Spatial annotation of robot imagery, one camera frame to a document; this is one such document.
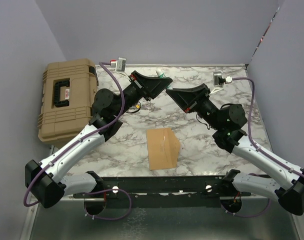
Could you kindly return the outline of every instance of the marble table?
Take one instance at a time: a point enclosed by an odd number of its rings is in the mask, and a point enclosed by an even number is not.
[[[165,75],[173,79],[172,87],[190,88],[201,83],[213,88],[212,74],[222,71],[224,76],[245,77],[244,67],[162,67]],[[127,67],[126,73],[133,70],[146,76],[156,76],[156,67]],[[108,88],[117,92],[112,79],[97,68],[99,88]],[[115,75],[122,88],[129,81],[121,75]],[[211,96],[211,100],[220,107],[225,103],[242,104],[248,113],[251,88],[246,80],[235,81],[224,90]],[[119,131],[105,144],[97,147],[80,160],[68,175],[95,171],[102,177],[148,177],[148,176],[197,176],[223,175],[231,169],[245,173],[261,173],[251,163],[216,146],[212,135],[205,125],[197,122],[196,113],[184,113],[165,92],[151,102],[141,100],[142,108],[136,114],[124,114]],[[269,148],[259,111],[255,106],[252,114],[252,135],[261,145]],[[162,170],[149,170],[146,130],[171,128],[181,146],[177,167]]]

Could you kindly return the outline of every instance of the brown cardboard piece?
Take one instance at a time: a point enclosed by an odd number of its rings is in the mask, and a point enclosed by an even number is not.
[[[146,130],[148,162],[150,170],[175,168],[180,142],[168,128]]]

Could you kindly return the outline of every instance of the screw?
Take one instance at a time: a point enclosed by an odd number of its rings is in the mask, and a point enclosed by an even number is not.
[[[210,192],[212,192],[213,188],[212,188],[211,185],[206,185],[205,190],[206,190],[208,193],[210,193]]]

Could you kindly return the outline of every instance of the gray wall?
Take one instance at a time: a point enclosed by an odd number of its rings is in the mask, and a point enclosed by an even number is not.
[[[249,65],[274,152],[304,167],[304,0],[285,0]]]
[[[68,60],[249,63],[278,0],[36,0]]]
[[[20,237],[24,166],[49,153],[37,137],[42,72],[64,60],[33,0],[0,0],[0,240]]]

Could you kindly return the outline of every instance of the gray floor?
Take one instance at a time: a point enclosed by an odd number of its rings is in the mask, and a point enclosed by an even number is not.
[[[243,200],[240,213],[254,214],[266,199]],[[123,209],[109,209],[116,217]],[[82,201],[61,201],[50,209],[38,208],[32,240],[298,240],[292,217],[273,203],[256,218],[239,218],[220,208],[135,208],[119,221],[85,217]]]

